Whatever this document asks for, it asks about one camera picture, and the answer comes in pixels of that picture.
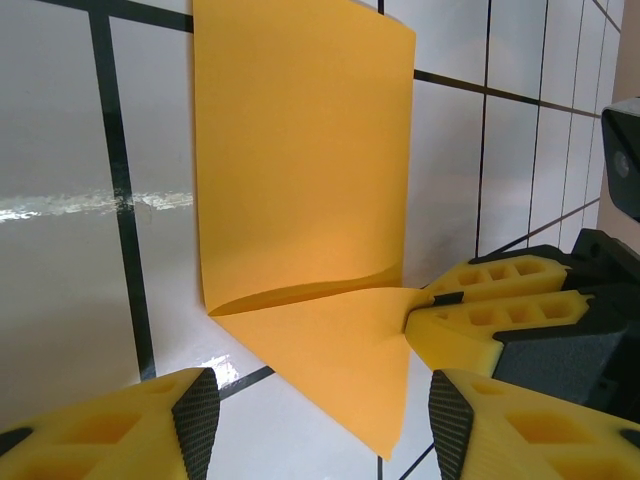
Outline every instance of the folded paper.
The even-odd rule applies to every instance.
[[[207,311],[379,455],[427,292],[399,287],[415,35],[347,0],[194,1]]]

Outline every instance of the orange paper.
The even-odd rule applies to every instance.
[[[415,35],[347,0],[194,1],[208,312],[379,455],[400,436],[397,287]]]

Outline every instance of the tiled wall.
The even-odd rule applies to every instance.
[[[595,226],[624,7],[599,2],[362,2],[417,33],[407,284],[496,249],[569,248]],[[417,357],[383,462],[206,315],[190,13],[0,4],[0,428],[208,365],[224,397],[211,478],[437,478]]]

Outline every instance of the paper sheet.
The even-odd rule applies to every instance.
[[[208,312],[389,458],[426,292],[399,286],[415,35],[347,0],[194,1]]]

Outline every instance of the yellow 3d-printed part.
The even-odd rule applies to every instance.
[[[491,376],[507,330],[575,324],[589,309],[575,290],[422,308],[409,315],[405,336],[431,370],[461,368]]]
[[[434,372],[443,480],[640,478],[640,425],[461,370]]]
[[[0,433],[0,478],[204,480],[219,405],[195,368],[32,418]]]
[[[555,260],[522,255],[493,262],[461,263],[427,287],[433,295],[464,292],[464,302],[557,292],[567,267]]]

